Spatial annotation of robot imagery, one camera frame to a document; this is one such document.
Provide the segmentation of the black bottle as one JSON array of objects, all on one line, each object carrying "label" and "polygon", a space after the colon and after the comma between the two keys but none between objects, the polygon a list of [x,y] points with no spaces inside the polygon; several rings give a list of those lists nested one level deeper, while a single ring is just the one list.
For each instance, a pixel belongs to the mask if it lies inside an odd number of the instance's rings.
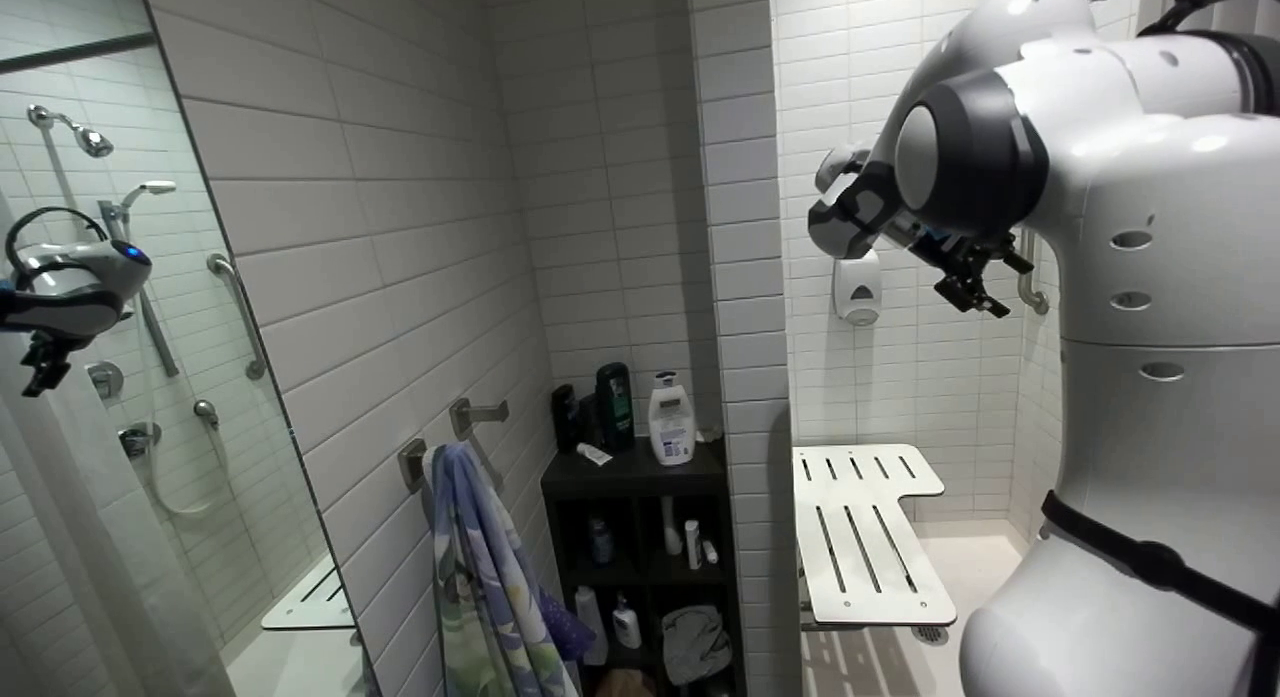
[{"label": "black bottle", "polygon": [[562,454],[573,454],[582,441],[579,418],[579,398],[572,384],[561,384],[550,393],[550,416],[556,446]]}]

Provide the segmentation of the blue floral towel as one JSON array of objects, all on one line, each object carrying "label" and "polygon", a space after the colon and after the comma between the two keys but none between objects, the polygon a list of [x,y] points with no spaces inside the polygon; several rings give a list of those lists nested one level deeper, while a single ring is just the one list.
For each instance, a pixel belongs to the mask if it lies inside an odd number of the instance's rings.
[{"label": "blue floral towel", "polygon": [[596,633],[539,582],[467,442],[431,457],[436,615],[447,697],[581,697]]}]

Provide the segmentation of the white slatted shower seat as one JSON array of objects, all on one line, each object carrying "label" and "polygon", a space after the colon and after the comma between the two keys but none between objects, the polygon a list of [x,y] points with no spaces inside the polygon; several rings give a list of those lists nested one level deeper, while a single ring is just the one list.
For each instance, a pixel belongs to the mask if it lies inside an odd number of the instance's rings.
[{"label": "white slatted shower seat", "polygon": [[804,630],[951,627],[957,610],[902,510],[942,480],[911,445],[797,446],[795,535]]}]

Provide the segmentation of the metal grab bar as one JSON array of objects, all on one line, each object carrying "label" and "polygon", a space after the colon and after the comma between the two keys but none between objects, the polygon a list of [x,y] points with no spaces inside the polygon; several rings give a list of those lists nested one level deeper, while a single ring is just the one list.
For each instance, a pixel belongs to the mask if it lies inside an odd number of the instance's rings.
[{"label": "metal grab bar", "polygon": [[1037,267],[1037,238],[1025,226],[1021,228],[1020,235],[1018,237],[1018,255],[1021,260],[1030,263],[1030,270],[1028,272],[1021,272],[1018,278],[1018,295],[1019,299],[1033,311],[1034,315],[1044,317],[1050,313],[1050,301],[1044,295],[1044,292],[1039,292],[1037,288],[1034,269]]}]

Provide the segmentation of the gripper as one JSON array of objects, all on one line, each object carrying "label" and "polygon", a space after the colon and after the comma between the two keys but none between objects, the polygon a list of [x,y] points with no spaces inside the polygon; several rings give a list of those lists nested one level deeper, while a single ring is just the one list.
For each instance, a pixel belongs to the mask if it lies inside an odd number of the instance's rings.
[{"label": "gripper", "polygon": [[1029,276],[1034,263],[1019,249],[1016,240],[974,240],[950,231],[933,231],[934,265],[943,278],[936,283],[937,295],[961,311],[982,311],[993,318],[1009,317],[1011,309],[989,295],[984,283],[989,263],[1004,263],[1019,276]]}]

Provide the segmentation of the dark green bottle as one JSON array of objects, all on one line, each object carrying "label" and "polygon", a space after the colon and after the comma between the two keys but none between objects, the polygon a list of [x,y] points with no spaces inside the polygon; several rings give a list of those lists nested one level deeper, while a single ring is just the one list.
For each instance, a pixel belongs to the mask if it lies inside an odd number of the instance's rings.
[{"label": "dark green bottle", "polygon": [[609,451],[626,451],[635,442],[634,402],[630,370],[623,363],[608,363],[596,370],[596,419],[602,442]]}]

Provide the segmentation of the grey cloth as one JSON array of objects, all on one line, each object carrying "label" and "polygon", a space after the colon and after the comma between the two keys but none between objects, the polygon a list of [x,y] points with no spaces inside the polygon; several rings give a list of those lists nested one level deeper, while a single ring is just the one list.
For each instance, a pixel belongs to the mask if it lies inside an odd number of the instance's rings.
[{"label": "grey cloth", "polygon": [[667,613],[660,620],[660,646],[666,675],[677,687],[724,671],[733,657],[724,619],[710,602]]}]

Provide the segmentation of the white soap dispenser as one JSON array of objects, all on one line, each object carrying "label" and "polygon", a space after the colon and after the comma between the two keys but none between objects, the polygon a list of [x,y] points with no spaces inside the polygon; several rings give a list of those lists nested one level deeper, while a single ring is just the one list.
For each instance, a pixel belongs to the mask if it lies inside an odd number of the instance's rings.
[{"label": "white soap dispenser", "polygon": [[832,309],[854,327],[869,327],[881,317],[882,270],[876,249],[859,260],[835,260],[831,281]]}]

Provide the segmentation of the wall mirror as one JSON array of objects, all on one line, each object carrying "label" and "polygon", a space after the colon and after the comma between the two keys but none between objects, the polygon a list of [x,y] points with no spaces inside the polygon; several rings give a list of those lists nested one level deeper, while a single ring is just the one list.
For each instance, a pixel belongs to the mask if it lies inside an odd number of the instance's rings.
[{"label": "wall mirror", "polygon": [[0,396],[0,697],[381,697],[146,0],[0,0],[15,240],[154,272],[47,393]]}]

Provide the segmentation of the white lotion pump bottle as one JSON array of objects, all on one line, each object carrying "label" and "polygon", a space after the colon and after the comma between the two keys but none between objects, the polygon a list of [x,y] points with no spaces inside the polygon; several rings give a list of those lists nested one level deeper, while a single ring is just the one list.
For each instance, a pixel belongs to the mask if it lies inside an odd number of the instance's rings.
[{"label": "white lotion pump bottle", "polygon": [[660,466],[682,466],[692,459],[698,437],[696,416],[676,372],[655,373],[648,428],[652,451]]}]

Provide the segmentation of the black shelf unit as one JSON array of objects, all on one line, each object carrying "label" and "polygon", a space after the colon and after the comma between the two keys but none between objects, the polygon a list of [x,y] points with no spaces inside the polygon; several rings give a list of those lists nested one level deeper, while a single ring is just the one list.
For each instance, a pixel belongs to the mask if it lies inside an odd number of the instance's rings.
[{"label": "black shelf unit", "polygon": [[[680,529],[685,521],[699,521],[700,538],[714,547],[716,561],[704,561],[699,570],[690,570],[686,555],[666,554],[660,518],[664,495],[675,497]],[[579,454],[558,454],[541,474],[541,496],[564,601],[573,605],[576,587],[590,586],[599,599],[608,634],[605,665],[577,664],[586,696],[596,693],[609,671],[635,669],[658,697],[748,697],[730,480],[722,441],[700,442],[692,459],[682,466],[660,466],[645,441],[636,442],[630,451],[620,451],[605,466],[593,466]],[[611,565],[598,567],[591,561],[590,515],[599,515],[612,529]],[[640,650],[626,650],[614,638],[611,613],[620,591],[637,611]],[[687,687],[672,685],[662,659],[660,620],[676,609],[703,602],[717,606],[724,619],[732,662],[714,677]]]}]

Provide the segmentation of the metal towel bar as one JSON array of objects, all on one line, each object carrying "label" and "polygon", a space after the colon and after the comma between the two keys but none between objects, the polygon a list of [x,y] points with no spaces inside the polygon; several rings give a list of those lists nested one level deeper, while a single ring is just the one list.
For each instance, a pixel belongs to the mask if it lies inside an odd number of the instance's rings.
[{"label": "metal towel bar", "polygon": [[[472,451],[475,451],[477,463],[488,474],[495,491],[500,491],[504,486],[504,480],[492,464],[485,448],[481,446],[475,432],[476,425],[504,423],[509,418],[508,402],[503,400],[497,405],[474,405],[470,398],[462,396],[457,398],[449,405],[448,416],[457,441],[468,442]],[[428,483],[428,457],[430,451],[424,437],[408,439],[397,451],[399,473],[410,495],[420,492]]]}]

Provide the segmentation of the large white bottle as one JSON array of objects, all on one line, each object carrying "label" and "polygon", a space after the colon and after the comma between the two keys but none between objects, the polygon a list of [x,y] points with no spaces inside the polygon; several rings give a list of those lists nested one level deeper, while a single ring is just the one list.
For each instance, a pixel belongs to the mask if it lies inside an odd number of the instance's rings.
[{"label": "large white bottle", "polygon": [[603,666],[608,660],[609,641],[596,592],[590,586],[577,586],[573,599],[579,619],[590,630],[581,662],[588,666]]}]

